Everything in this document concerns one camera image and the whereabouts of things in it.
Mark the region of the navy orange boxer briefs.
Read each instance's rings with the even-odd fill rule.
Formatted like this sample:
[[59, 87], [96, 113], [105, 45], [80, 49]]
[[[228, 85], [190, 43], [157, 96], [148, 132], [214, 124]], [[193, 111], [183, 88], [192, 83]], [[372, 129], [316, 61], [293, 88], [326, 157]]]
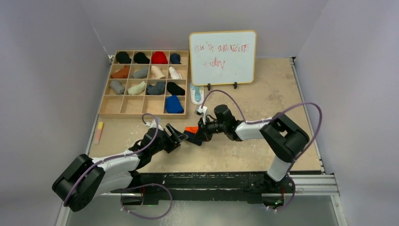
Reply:
[[194, 140], [195, 134], [198, 132], [198, 126], [195, 127], [185, 127], [184, 134], [188, 136], [187, 141], [190, 143], [193, 143], [197, 146], [202, 145], [202, 141], [199, 140]]

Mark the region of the grey underwear cream waistband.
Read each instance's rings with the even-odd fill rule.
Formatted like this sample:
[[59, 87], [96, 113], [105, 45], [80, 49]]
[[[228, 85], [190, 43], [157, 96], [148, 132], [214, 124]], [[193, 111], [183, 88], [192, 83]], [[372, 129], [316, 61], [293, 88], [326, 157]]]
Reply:
[[119, 80], [112, 80], [109, 86], [116, 95], [123, 95], [125, 92], [125, 87], [123, 87], [122, 83]]

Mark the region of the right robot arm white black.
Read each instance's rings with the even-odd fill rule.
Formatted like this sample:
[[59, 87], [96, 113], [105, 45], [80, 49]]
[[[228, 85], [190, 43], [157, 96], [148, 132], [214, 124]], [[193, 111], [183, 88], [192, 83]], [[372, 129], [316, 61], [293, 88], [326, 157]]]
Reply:
[[205, 106], [198, 106], [195, 113], [201, 118], [194, 141], [209, 142], [214, 134], [223, 133], [232, 141], [264, 139], [275, 157], [264, 179], [265, 188], [271, 192], [282, 187], [282, 179], [293, 165], [295, 157], [305, 148], [310, 138], [307, 133], [285, 114], [261, 121], [240, 121], [227, 105], [214, 108], [215, 118], [207, 114]]

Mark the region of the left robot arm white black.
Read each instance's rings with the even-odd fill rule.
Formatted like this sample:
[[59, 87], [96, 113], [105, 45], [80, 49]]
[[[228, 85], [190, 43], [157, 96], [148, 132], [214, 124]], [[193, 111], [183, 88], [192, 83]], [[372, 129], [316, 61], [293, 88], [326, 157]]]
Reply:
[[120, 154], [105, 158], [77, 156], [55, 180], [52, 190], [74, 212], [104, 193], [120, 189], [136, 192], [142, 184], [138, 169], [150, 163], [158, 152], [170, 153], [188, 138], [170, 124], [165, 129], [151, 127], [142, 139]]

